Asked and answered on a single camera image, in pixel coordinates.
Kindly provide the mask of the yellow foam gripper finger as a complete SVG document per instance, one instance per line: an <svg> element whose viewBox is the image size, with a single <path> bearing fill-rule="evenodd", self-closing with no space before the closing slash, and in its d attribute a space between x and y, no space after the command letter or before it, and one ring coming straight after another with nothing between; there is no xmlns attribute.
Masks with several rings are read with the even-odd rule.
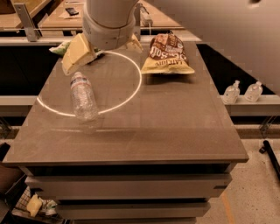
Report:
<svg viewBox="0 0 280 224"><path fill-rule="evenodd" d="M131 40L125 46L127 50L136 53L141 53L144 50L135 34L131 36Z"/></svg>
<svg viewBox="0 0 280 224"><path fill-rule="evenodd" d="M96 54L92 45L83 33L79 33L70 42L63 56L62 70L68 76L95 58Z"/></svg>

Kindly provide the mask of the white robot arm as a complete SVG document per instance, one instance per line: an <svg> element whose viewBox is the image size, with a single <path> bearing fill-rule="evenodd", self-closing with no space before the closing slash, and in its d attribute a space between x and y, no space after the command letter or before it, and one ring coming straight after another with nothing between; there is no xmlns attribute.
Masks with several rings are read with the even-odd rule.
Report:
<svg viewBox="0 0 280 224"><path fill-rule="evenodd" d="M94 48L114 50L132 40L139 0L86 0L82 33L70 42L62 59L66 76L95 59Z"/></svg>

